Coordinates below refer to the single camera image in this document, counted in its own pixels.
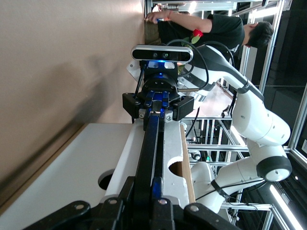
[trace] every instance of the red rose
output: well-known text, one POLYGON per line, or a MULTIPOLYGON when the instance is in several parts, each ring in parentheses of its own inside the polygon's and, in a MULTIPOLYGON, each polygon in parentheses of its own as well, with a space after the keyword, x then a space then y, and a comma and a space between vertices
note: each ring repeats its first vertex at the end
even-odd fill
POLYGON ((196 37, 196 36, 202 37, 203 33, 202 33, 202 31, 196 29, 196 30, 193 31, 193 36, 194 37, 196 37))

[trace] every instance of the man in black shirt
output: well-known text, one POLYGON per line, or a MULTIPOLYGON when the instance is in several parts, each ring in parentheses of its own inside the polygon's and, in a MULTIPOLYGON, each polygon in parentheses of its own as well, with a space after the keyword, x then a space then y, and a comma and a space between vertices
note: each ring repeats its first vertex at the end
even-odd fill
POLYGON ((239 17, 210 14, 207 19, 201 19, 187 14, 161 11, 147 15, 145 43, 157 45, 166 44, 173 39, 184 39, 190 37, 195 29, 204 33, 195 46, 206 41, 216 41, 223 43, 232 52, 236 52, 242 45, 256 48, 266 46, 273 34, 272 25, 268 22, 243 25, 239 17))

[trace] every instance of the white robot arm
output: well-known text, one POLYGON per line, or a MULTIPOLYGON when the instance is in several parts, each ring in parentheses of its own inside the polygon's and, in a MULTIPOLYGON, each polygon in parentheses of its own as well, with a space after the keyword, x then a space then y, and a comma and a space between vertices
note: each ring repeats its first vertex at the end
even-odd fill
MULTIPOLYGON (((282 147, 290 137, 290 128, 279 116, 265 108, 261 92, 218 50, 211 46, 200 46, 198 50, 209 72, 208 87, 199 94, 206 96, 211 84, 220 78, 224 78, 238 92, 233 126, 247 139, 250 153, 250 157, 222 167, 214 180, 213 172, 205 162, 191 169, 197 202, 217 213, 224 199, 233 192, 263 180, 280 181, 290 175, 292 167, 282 147)), ((200 87, 203 79, 206 79, 204 65, 197 60, 197 55, 194 54, 194 69, 181 82, 184 82, 185 88, 200 87)), ((186 64, 183 73, 190 69, 191 65, 186 64)))

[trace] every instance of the screw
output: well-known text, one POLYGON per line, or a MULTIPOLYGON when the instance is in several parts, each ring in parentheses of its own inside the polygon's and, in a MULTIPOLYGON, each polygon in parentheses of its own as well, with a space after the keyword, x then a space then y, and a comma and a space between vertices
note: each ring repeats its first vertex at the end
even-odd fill
POLYGON ((112 199, 112 200, 109 200, 109 204, 111 205, 114 205, 117 203, 117 200, 116 199, 112 199))
POLYGON ((159 202, 160 205, 166 205, 167 204, 167 201, 164 200, 164 199, 158 200, 158 202, 159 202))
POLYGON ((198 212, 199 211, 199 208, 197 206, 195 206, 195 205, 192 205, 190 207, 190 209, 191 209, 192 212, 198 212))
POLYGON ((80 209, 82 209, 82 208, 84 208, 84 205, 75 205, 75 209, 76 209, 76 210, 80 210, 80 209))

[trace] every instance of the black t-shirt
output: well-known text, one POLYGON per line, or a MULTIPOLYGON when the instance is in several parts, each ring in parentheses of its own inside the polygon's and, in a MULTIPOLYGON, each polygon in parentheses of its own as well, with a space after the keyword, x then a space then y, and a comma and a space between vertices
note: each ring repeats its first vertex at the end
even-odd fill
MULTIPOLYGON (((216 41, 223 43, 231 51, 236 52, 244 40, 243 22, 239 17, 229 17, 221 14, 210 14, 212 29, 210 33, 204 33, 200 40, 194 44, 201 46, 204 42, 216 41)), ((193 32, 172 21, 158 22, 159 35, 162 43, 168 43, 174 39, 191 37, 193 32)))

